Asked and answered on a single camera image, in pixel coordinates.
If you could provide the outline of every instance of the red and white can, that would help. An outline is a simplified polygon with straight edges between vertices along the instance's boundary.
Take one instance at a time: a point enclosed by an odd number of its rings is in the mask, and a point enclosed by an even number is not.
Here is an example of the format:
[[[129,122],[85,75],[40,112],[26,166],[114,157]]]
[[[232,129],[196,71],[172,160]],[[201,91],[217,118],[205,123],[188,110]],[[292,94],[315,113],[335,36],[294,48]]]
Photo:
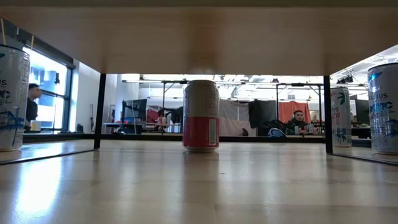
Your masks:
[[[183,146],[188,151],[210,152],[218,148],[220,121],[219,94],[209,80],[188,82],[184,91]]]

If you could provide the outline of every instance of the person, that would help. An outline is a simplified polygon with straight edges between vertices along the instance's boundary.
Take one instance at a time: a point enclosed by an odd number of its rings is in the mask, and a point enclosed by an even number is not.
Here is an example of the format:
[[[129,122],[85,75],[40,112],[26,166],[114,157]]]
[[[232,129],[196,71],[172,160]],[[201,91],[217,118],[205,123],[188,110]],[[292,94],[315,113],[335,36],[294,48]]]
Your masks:
[[[25,116],[25,130],[30,130],[30,122],[36,120],[37,117],[37,103],[34,100],[40,98],[42,92],[38,84],[30,83],[29,90],[27,94],[26,102],[26,116]]]
[[[304,121],[304,113],[301,110],[294,111],[293,118],[286,124],[286,133],[295,134],[294,127],[298,126],[298,129],[304,129],[308,124]]]

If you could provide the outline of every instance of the window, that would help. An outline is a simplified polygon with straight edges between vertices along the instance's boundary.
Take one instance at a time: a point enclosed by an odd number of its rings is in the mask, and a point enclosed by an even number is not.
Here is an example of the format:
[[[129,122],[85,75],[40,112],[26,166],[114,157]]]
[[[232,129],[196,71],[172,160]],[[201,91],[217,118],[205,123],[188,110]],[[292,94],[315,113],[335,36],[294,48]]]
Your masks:
[[[30,55],[29,83],[38,84],[42,90],[42,97],[35,100],[36,120],[42,122],[42,129],[67,129],[70,69],[31,49],[24,51]]]

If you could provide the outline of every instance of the man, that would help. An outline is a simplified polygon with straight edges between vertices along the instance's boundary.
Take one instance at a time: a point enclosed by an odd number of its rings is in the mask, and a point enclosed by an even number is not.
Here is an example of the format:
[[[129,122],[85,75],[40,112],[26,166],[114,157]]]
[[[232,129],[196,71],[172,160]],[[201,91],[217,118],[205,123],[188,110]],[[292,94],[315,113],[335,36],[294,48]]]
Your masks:
[[[36,120],[37,117],[37,103],[34,100],[40,98],[42,92],[38,84],[30,83],[27,94],[26,116],[25,116],[25,130],[30,130],[30,121]]]
[[[287,123],[286,132],[287,134],[295,134],[294,127],[298,126],[298,129],[304,129],[308,124],[304,121],[303,111],[297,110],[293,113],[294,117]]]

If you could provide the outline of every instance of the white can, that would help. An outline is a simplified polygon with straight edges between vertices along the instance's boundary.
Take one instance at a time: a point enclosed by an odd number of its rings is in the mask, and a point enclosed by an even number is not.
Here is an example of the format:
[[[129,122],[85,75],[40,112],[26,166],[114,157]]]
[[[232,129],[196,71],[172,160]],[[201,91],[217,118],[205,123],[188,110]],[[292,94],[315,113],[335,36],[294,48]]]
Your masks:
[[[22,146],[29,71],[27,53],[0,45],[0,152]]]
[[[351,109],[346,87],[330,89],[333,146],[351,147]]]
[[[379,65],[368,71],[369,115],[372,149],[398,154],[398,63]]]
[[[208,152],[218,147],[220,97],[216,83],[209,80],[188,82],[184,91],[183,146],[188,151]]]

